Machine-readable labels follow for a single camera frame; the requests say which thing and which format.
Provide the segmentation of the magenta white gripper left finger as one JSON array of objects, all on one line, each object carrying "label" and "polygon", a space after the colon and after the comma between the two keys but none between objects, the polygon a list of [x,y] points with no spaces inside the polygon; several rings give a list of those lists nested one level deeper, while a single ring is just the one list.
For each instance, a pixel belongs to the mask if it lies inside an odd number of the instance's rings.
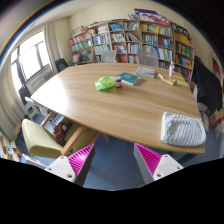
[{"label": "magenta white gripper left finger", "polygon": [[46,171],[83,186],[94,156],[95,146],[91,144],[68,157],[58,157],[46,168]]}]

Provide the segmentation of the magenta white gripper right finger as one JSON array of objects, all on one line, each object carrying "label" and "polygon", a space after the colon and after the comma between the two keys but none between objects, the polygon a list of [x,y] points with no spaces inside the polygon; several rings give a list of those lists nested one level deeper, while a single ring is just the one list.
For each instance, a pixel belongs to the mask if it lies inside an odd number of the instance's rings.
[{"label": "magenta white gripper right finger", "polygon": [[169,154],[160,155],[137,143],[134,144],[134,156],[145,184],[152,183],[183,168]]}]

